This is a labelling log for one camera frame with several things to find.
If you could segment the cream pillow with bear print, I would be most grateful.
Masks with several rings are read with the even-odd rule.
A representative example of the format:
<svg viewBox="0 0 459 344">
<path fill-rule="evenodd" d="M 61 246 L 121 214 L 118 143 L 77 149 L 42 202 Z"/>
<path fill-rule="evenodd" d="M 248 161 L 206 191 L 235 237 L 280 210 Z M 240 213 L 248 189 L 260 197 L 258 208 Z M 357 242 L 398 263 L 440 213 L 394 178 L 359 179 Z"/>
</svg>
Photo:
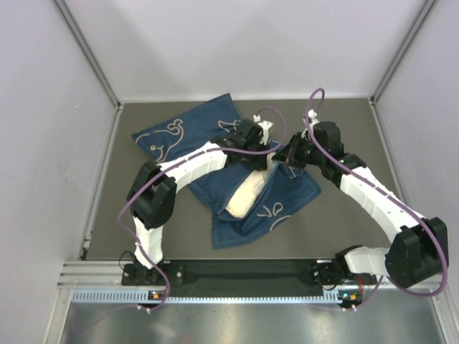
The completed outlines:
<svg viewBox="0 0 459 344">
<path fill-rule="evenodd" d="M 267 169 L 252 171 L 236 188 L 231 199 L 225 206 L 225 211 L 236 219 L 245 218 L 255 205 L 255 202 L 265 189 L 271 175 L 275 172 L 277 163 L 273 162 L 274 153 L 267 156 Z"/>
</svg>

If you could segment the dark blue embroidered pillowcase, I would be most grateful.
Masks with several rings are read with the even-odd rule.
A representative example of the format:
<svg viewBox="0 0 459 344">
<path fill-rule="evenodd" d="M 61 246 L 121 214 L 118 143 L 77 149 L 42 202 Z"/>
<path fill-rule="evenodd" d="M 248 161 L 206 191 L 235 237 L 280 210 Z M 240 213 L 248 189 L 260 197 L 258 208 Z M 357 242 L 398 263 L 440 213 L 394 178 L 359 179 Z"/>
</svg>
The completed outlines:
<svg viewBox="0 0 459 344">
<path fill-rule="evenodd" d="M 156 161 L 161 156 L 175 159 L 206 139 L 225 135 L 240 121 L 231 95 L 225 94 L 134 133 L 132 139 Z M 237 247 L 259 239 L 321 193 L 320 186 L 306 171 L 278 163 L 250 213 L 236 219 L 224 208 L 251 172 L 238 163 L 189 184 L 190 191 L 212 212 L 213 249 Z"/>
</svg>

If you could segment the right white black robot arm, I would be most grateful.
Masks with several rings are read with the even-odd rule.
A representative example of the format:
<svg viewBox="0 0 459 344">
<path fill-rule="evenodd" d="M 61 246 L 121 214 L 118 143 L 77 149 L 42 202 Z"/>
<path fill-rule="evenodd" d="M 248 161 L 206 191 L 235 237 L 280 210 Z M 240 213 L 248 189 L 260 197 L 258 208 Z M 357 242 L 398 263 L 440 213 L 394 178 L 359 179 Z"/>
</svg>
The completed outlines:
<svg viewBox="0 0 459 344">
<path fill-rule="evenodd" d="M 273 158 L 292 168 L 319 167 L 322 176 L 357 202 L 386 234 L 388 248 L 356 245 L 336 254 L 334 272 L 340 282 L 349 284 L 360 274 L 376 274 L 407 289 L 447 271 L 445 223 L 413 211 L 384 187 L 362 159 L 344 150 L 335 123 L 317 123 L 296 133 Z"/>
</svg>

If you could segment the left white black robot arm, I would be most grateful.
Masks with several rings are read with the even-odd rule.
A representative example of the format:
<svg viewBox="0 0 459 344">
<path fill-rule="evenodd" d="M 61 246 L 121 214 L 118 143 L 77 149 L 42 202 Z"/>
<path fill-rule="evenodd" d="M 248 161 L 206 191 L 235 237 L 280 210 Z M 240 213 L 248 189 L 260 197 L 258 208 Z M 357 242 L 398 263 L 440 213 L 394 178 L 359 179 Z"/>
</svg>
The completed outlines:
<svg viewBox="0 0 459 344">
<path fill-rule="evenodd" d="M 150 285 L 162 278 L 163 228 L 174 212 L 176 195 L 184 187 L 238 163 L 252 171 L 267 171 L 272 126 L 256 115 L 175 159 L 161 156 L 141 166 L 127 196 L 136 245 L 133 262 L 125 269 L 127 275 Z"/>
</svg>

